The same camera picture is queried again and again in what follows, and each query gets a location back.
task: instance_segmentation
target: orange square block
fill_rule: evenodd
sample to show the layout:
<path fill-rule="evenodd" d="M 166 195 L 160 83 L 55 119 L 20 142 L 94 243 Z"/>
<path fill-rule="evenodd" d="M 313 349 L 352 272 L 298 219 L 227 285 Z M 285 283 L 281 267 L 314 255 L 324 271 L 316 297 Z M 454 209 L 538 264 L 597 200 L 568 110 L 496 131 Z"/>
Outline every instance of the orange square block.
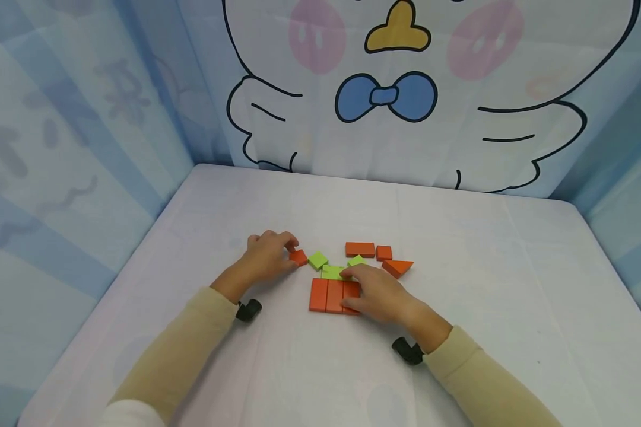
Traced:
<path fill-rule="evenodd" d="M 344 280 L 342 282 L 344 286 L 344 298 L 360 298 L 361 297 L 361 286 L 358 282 L 351 282 L 349 280 Z M 352 310 L 347 307 L 342 307 L 342 313 L 344 314 L 361 314 L 356 310 Z"/>
<path fill-rule="evenodd" d="M 328 301 L 328 279 L 314 278 L 311 282 L 311 299 L 309 300 L 309 311 L 325 312 Z"/>
<path fill-rule="evenodd" d="M 360 255 L 364 258 L 375 257 L 375 243 L 347 242 L 344 244 L 344 252 L 347 257 L 353 258 Z"/>
<path fill-rule="evenodd" d="M 344 284 L 342 280 L 328 279 L 328 300 L 325 303 L 326 313 L 342 314 L 342 298 L 344 297 Z"/>
<path fill-rule="evenodd" d="M 298 266 L 307 265 L 309 259 L 306 257 L 306 253 L 299 249 L 299 251 L 290 252 L 290 260 L 297 263 Z"/>
<path fill-rule="evenodd" d="M 392 247 L 391 246 L 380 246 L 378 244 L 376 248 L 377 252 L 377 260 L 378 261 L 384 261 L 384 260 L 391 260 L 392 259 Z"/>
<path fill-rule="evenodd" d="M 412 265 L 413 261 L 384 260 L 382 262 L 382 268 L 397 279 L 410 270 Z"/>

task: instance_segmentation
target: table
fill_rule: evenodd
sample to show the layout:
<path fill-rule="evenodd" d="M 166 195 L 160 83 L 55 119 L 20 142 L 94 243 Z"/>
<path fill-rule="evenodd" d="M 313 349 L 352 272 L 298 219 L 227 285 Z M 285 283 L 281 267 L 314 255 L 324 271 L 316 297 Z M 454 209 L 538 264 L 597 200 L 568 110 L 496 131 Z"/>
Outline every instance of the table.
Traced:
<path fill-rule="evenodd" d="M 415 261 L 404 286 L 527 385 L 564 426 L 641 426 L 641 313 L 572 205 L 554 200 L 199 165 L 25 409 L 19 426 L 90 426 L 154 336 L 244 251 L 290 230 L 345 263 L 344 242 Z M 299 269 L 254 289 L 180 426 L 465 426 L 404 334 L 308 311 Z"/>

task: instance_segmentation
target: orange triangular block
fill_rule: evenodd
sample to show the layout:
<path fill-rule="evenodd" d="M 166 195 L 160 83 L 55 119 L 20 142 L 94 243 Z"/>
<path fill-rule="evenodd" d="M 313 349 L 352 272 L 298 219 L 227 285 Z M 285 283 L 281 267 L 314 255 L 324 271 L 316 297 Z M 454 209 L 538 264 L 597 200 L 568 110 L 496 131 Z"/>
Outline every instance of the orange triangular block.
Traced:
<path fill-rule="evenodd" d="M 413 261 L 384 260 L 382 268 L 397 279 L 411 269 Z"/>

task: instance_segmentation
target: green square block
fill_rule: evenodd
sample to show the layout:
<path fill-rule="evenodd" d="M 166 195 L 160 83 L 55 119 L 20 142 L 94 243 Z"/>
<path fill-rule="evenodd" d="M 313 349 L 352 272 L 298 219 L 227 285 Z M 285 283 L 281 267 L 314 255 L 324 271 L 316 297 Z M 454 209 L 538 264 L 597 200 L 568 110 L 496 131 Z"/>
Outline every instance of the green square block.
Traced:
<path fill-rule="evenodd" d="M 355 257 L 351 258 L 351 260 L 347 261 L 347 265 L 350 267 L 357 264 L 366 264 L 366 260 L 364 260 L 364 257 L 356 255 Z"/>
<path fill-rule="evenodd" d="M 336 265 L 324 265 L 322 266 L 322 272 L 320 273 L 321 279 L 332 279 L 332 280 L 343 280 L 342 276 L 339 275 L 339 272 L 344 270 L 342 266 Z"/>
<path fill-rule="evenodd" d="M 322 253 L 316 252 L 309 257 L 309 264 L 311 264 L 313 270 L 318 271 L 324 264 L 328 264 L 328 258 Z"/>

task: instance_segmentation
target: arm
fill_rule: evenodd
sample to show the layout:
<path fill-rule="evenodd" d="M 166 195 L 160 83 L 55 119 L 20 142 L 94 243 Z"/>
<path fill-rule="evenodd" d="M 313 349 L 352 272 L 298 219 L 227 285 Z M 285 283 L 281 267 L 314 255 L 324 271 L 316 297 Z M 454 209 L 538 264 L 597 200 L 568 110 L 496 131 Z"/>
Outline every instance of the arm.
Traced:
<path fill-rule="evenodd" d="M 212 350 L 235 319 L 237 302 L 254 283 L 297 267 L 282 249 L 298 246 L 288 232 L 250 235 L 247 251 L 209 288 L 202 288 L 137 360 L 112 397 L 102 427 L 166 426 Z"/>
<path fill-rule="evenodd" d="M 531 391 L 383 270 L 357 265 L 342 271 L 361 283 L 360 298 L 342 304 L 380 322 L 405 327 L 427 354 L 425 363 L 476 427 L 559 427 Z"/>

